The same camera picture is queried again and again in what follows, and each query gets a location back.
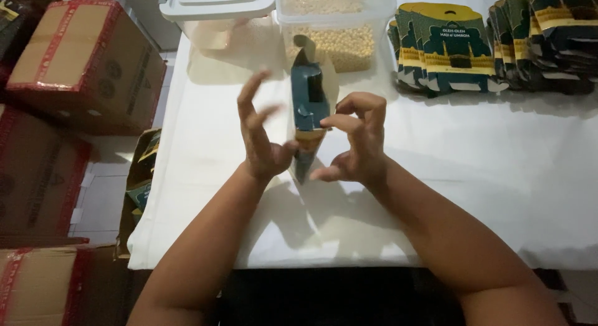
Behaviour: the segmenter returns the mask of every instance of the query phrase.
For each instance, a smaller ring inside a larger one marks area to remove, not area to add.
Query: dried chickpeas
[[[285,0],[290,15],[359,13],[360,0]],[[317,26],[283,26],[289,63],[299,53],[292,40],[295,35],[309,37],[316,43],[316,51],[330,57],[338,73],[368,70],[374,52],[373,32],[370,24],[355,28],[325,29]]]

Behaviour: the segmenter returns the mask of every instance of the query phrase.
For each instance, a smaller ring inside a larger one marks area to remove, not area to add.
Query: hand
[[[299,147],[299,143],[294,140],[282,146],[270,143],[265,133],[264,122],[280,109],[280,105],[267,107],[259,113],[255,112],[252,102],[255,93],[261,82],[269,76],[269,70],[262,70],[253,75],[243,86],[237,100],[241,133],[247,152],[244,164],[253,177],[266,182],[289,168],[293,155]]]
[[[350,93],[337,105],[336,114],[322,119],[322,127],[347,132],[351,148],[333,159],[330,167],[311,172],[310,179],[357,181],[366,187],[384,182],[383,151],[386,100],[372,93]]]

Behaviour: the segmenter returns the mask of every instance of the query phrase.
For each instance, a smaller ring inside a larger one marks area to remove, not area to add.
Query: left hand
[[[269,106],[259,113],[255,112],[253,105],[255,93],[261,82],[269,76],[269,70],[262,70],[253,75],[243,86],[237,100],[241,133],[247,153],[244,164],[251,176],[267,182],[289,168],[293,155],[299,147],[299,143],[295,140],[288,141],[282,146],[271,143],[264,130],[264,122],[278,111],[281,105]]]

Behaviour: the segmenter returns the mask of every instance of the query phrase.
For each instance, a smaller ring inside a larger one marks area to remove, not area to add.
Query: right hand
[[[356,113],[358,118],[350,116]],[[351,148],[333,159],[330,167],[311,172],[311,180],[356,181],[366,187],[386,179],[384,120],[386,99],[373,93],[350,93],[340,101],[336,114],[322,119],[322,128],[347,133]]]

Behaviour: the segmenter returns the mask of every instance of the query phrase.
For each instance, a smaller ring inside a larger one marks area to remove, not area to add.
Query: white table
[[[398,0],[466,4],[487,15],[496,0]],[[255,104],[289,100],[276,45],[213,61],[182,36],[168,96],[154,183],[129,239],[132,269],[152,269],[244,158],[235,98],[251,70],[269,60],[279,75]],[[366,90],[389,101],[385,152],[488,225],[530,266],[598,269],[596,95],[456,93],[432,100],[398,95],[389,83],[388,44],[377,66],[342,74],[340,98]],[[266,126],[286,139],[288,116]],[[348,148],[330,132],[318,153],[329,164]],[[416,266],[396,223],[355,183],[310,182],[288,173],[265,192],[236,268]]]

